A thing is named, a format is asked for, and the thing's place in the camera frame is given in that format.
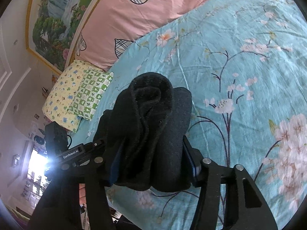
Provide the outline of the black fleece pants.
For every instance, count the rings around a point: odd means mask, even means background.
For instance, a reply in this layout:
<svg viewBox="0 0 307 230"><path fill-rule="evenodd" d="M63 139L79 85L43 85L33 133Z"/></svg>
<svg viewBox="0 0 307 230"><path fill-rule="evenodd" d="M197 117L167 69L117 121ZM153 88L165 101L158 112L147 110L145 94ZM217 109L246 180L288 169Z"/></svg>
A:
<svg viewBox="0 0 307 230"><path fill-rule="evenodd" d="M183 172L183 136L191 121L191 92L173 88L161 74L134 78L120 92L111 110L99 120L94 139L105 146L104 172L108 185L108 158L120 149L119 173L113 185L136 191L186 190L191 183Z"/></svg>

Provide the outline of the yellow green patterned pillow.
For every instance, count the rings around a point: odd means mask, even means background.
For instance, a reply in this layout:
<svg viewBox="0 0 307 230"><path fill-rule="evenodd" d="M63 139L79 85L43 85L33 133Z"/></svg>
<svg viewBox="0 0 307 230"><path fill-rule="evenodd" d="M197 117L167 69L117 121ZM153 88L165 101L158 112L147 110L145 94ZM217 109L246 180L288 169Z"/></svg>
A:
<svg viewBox="0 0 307 230"><path fill-rule="evenodd" d="M77 132L82 119L93 119L112 79L112 72L74 60L49 93L42 108L44 115L66 130Z"/></svg>

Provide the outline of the teal floral bed sheet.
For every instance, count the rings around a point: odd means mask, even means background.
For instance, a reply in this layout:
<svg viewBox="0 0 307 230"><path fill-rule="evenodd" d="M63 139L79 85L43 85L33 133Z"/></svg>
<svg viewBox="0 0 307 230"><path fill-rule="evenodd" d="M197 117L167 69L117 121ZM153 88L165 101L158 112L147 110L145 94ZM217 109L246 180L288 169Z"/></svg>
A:
<svg viewBox="0 0 307 230"><path fill-rule="evenodd" d="M282 229L306 196L306 20L294 0L209 0L131 44L73 144L91 142L118 94L146 72L192 94L187 138L241 164Z"/></svg>

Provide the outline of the gold framed landscape painting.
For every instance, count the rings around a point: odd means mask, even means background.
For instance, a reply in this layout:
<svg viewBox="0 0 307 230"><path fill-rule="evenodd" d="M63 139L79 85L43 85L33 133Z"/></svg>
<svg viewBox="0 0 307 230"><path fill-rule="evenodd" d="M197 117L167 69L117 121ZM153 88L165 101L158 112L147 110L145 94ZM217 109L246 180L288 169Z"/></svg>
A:
<svg viewBox="0 0 307 230"><path fill-rule="evenodd" d="M60 74L76 51L77 39L100 0L29 0L26 49Z"/></svg>

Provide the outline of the pink quilt with plaid hearts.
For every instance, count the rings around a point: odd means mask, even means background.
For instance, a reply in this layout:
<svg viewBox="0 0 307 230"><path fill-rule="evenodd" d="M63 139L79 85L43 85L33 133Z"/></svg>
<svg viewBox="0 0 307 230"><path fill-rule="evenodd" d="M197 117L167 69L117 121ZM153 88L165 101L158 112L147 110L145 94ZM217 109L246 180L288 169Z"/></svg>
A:
<svg viewBox="0 0 307 230"><path fill-rule="evenodd" d="M207 0L100 0L80 32L74 57L104 71L137 39Z"/></svg>

